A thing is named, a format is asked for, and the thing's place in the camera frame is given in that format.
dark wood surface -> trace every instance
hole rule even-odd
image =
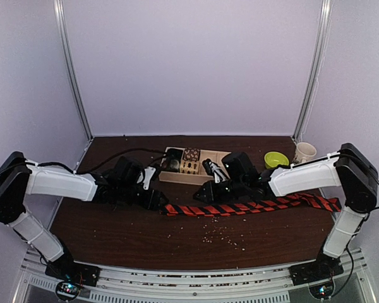
[[[263,156],[275,150],[288,158],[288,137],[117,137],[95,138],[80,169],[132,147],[167,146],[244,151],[259,171]],[[157,155],[133,155],[149,163]],[[115,162],[104,166],[111,168]],[[197,186],[158,182],[171,203],[199,205]],[[333,225],[329,212],[297,207],[270,213],[219,218],[167,217],[139,206],[96,205],[64,199],[52,232],[75,259],[97,264],[157,270],[217,270],[290,263],[315,258]]]

yellow-green bowl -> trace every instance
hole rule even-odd
[[[273,169],[278,165],[289,165],[288,158],[283,154],[277,151],[270,151],[264,156],[265,168]]]

